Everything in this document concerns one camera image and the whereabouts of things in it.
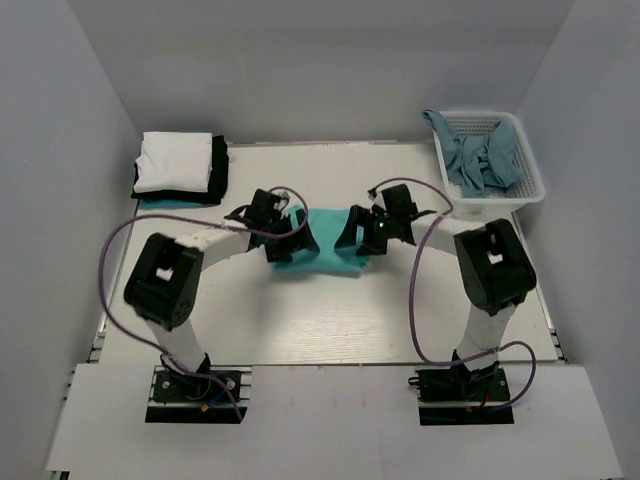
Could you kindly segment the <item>teal green t shirt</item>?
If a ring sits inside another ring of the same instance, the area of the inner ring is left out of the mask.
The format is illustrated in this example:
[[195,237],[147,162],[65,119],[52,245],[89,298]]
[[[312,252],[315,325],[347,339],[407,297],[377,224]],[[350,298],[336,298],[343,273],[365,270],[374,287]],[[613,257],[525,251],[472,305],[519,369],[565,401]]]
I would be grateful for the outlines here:
[[319,252],[301,250],[293,254],[289,263],[274,263],[272,269],[276,273],[290,274],[327,274],[358,277],[369,263],[368,256],[358,256],[358,248],[362,244],[364,230],[356,229],[356,244],[343,249],[334,249],[334,245],[342,234],[349,216],[348,209],[309,210],[308,226],[319,247]]

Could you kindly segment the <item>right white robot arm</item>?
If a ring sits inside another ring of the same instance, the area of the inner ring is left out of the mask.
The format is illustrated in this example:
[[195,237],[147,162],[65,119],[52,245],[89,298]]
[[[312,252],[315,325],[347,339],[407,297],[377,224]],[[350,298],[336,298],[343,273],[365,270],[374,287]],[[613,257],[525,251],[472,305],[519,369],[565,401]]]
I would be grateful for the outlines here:
[[[498,366],[501,352],[521,346],[532,361],[536,360],[526,342],[503,341],[512,316],[537,285],[535,270],[510,221],[502,218],[482,224],[457,220],[451,216],[451,202],[442,212],[421,210],[405,184],[382,191],[371,189],[369,195],[369,207],[350,207],[334,248],[354,248],[358,256],[385,255],[391,240],[416,248],[409,280],[409,329],[414,350],[425,364],[459,367],[451,374],[452,388],[459,396],[472,399],[486,389],[486,372]],[[428,247],[456,259],[469,302],[464,333],[448,361],[428,358],[417,336],[417,274]]]

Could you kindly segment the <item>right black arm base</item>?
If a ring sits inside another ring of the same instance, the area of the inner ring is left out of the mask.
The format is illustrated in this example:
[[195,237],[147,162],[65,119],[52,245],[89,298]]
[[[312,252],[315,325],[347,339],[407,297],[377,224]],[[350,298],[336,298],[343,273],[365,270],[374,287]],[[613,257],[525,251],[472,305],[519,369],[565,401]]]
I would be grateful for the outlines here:
[[452,369],[419,369],[407,380],[417,393],[421,426],[512,425],[511,400],[505,372],[472,383]]

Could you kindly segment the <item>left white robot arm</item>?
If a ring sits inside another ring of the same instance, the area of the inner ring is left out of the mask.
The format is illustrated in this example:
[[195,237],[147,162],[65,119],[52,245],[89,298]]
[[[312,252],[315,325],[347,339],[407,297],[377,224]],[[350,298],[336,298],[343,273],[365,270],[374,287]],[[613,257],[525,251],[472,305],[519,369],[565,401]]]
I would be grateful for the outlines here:
[[305,203],[290,209],[290,189],[258,189],[218,223],[202,221],[202,230],[181,237],[151,235],[124,289],[124,301],[145,321],[177,387],[199,399],[211,387],[209,357],[200,346],[190,316],[200,278],[208,268],[263,249],[269,263],[290,263],[302,251],[313,256],[319,246],[309,227]]

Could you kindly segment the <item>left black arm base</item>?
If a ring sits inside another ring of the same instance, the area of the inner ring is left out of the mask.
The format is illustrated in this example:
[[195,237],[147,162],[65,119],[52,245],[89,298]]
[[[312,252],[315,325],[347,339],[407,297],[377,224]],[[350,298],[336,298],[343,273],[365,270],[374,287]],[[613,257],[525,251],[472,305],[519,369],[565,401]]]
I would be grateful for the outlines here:
[[[211,368],[210,375],[231,393],[241,416],[248,410],[251,367]],[[156,366],[146,408],[148,424],[240,424],[233,403],[224,389],[211,380],[183,377],[164,366]]]

